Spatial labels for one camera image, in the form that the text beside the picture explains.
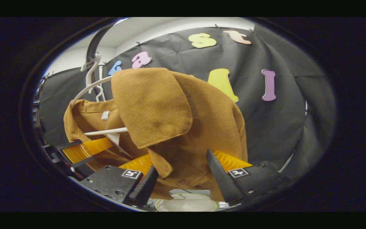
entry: brown shirt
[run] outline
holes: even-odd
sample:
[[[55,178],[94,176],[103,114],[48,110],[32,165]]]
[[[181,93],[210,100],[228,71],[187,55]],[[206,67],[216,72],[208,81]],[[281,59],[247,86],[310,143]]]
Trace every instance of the brown shirt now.
[[[208,148],[247,161],[245,122],[239,108],[223,92],[195,77],[166,68],[138,68],[115,72],[113,99],[78,100],[64,115],[70,142],[88,142],[103,135],[93,132],[127,127],[119,145],[133,158],[112,147],[88,165],[120,166],[149,154],[159,173],[152,198],[172,199],[172,189],[207,189],[211,199],[224,201],[208,167]],[[108,119],[101,119],[109,111]]]

